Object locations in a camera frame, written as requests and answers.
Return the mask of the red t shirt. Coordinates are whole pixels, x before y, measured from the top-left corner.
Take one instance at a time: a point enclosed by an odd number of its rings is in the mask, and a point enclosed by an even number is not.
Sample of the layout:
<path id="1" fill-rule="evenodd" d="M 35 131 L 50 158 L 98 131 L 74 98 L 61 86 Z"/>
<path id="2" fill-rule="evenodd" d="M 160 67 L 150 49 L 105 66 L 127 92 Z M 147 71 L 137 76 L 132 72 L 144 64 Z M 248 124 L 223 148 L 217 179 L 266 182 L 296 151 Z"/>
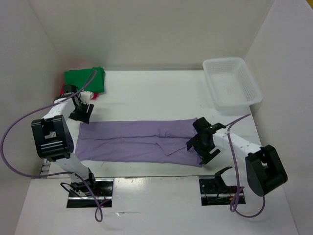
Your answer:
<path id="1" fill-rule="evenodd" d="M 64 93 L 64 86 L 65 86 L 65 83 L 62 84 L 62 88 L 60 90 L 60 94 Z M 99 93 L 93 93 L 91 100 L 96 100 L 98 98 L 98 95 L 99 95 Z"/>

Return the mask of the green t shirt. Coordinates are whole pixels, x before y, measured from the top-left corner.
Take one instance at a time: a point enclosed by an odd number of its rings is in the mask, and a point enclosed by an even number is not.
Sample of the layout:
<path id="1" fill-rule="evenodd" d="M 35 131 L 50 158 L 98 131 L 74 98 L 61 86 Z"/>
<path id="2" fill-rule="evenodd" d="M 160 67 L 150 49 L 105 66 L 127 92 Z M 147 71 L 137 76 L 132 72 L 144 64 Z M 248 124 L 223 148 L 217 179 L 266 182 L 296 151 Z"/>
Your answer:
<path id="1" fill-rule="evenodd" d="M 78 89 L 81 89 L 85 83 L 90 80 L 89 76 L 94 70 L 97 71 L 97 74 L 92 82 L 85 88 L 85 91 L 103 93 L 105 91 L 105 71 L 102 67 L 68 70 L 64 72 L 65 84 L 75 85 Z"/>

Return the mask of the lavender t shirt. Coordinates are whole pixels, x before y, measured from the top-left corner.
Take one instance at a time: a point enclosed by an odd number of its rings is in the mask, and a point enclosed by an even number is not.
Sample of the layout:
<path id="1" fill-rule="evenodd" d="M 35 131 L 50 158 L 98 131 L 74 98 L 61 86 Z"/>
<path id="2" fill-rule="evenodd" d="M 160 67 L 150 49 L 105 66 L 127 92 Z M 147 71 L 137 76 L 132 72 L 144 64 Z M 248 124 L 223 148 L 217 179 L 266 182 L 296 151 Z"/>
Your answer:
<path id="1" fill-rule="evenodd" d="M 75 154 L 81 161 L 178 164 L 201 167 L 186 143 L 195 136 L 194 119 L 82 123 Z"/>

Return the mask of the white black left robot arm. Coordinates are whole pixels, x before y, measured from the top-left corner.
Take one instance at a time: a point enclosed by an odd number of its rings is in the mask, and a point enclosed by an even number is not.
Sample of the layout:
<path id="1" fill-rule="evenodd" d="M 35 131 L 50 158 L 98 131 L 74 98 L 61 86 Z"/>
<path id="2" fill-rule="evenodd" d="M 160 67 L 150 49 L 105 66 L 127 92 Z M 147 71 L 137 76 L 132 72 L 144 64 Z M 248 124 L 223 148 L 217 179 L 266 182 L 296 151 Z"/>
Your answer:
<path id="1" fill-rule="evenodd" d="M 64 93 L 54 99 L 56 105 L 43 118 L 32 121 L 31 129 L 39 157 L 69 172 L 73 191 L 91 196 L 98 184 L 91 170 L 74 154 L 74 142 L 67 126 L 68 119 L 88 124 L 94 108 L 88 95 L 79 93 L 66 100 L 78 91 L 74 85 L 63 85 Z"/>

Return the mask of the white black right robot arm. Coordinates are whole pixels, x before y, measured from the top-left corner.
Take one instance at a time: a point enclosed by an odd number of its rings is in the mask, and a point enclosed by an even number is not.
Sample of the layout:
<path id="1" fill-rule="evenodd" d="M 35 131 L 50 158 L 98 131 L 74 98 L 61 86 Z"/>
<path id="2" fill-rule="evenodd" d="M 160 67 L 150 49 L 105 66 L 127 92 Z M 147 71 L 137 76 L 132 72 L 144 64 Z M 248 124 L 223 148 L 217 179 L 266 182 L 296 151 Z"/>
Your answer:
<path id="1" fill-rule="evenodd" d="M 193 123 L 196 135 L 187 143 L 187 149 L 196 151 L 204 165 L 221 151 L 229 150 L 233 159 L 245 162 L 246 178 L 250 189 L 262 197 L 288 181 L 278 152 L 272 145 L 261 146 L 231 132 L 231 127 L 243 120 L 243 116 L 228 125 L 210 124 L 204 117 Z"/>

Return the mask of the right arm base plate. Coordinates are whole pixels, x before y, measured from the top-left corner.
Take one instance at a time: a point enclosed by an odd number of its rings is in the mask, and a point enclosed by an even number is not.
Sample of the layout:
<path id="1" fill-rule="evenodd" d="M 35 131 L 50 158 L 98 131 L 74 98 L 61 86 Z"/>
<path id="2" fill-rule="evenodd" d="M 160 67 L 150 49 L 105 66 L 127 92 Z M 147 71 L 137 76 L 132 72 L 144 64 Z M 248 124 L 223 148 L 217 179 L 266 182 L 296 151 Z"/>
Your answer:
<path id="1" fill-rule="evenodd" d="M 215 177 L 200 177 L 199 185 L 202 206 L 230 205 L 237 192 L 236 186 L 227 186 Z"/>

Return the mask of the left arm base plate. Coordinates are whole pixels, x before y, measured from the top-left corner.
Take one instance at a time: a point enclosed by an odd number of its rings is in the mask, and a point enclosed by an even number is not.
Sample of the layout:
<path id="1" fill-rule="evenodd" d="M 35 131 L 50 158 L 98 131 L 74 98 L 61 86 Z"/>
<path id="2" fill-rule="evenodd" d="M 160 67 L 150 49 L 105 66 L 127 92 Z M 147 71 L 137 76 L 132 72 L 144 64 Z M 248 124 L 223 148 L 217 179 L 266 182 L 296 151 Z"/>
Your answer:
<path id="1" fill-rule="evenodd" d="M 112 207 L 114 178 L 96 178 L 96 187 L 93 193 L 102 208 Z M 60 183 L 65 191 L 68 192 L 67 208 L 96 208 L 97 204 L 91 195 L 84 192 L 75 191 L 68 183 Z"/>

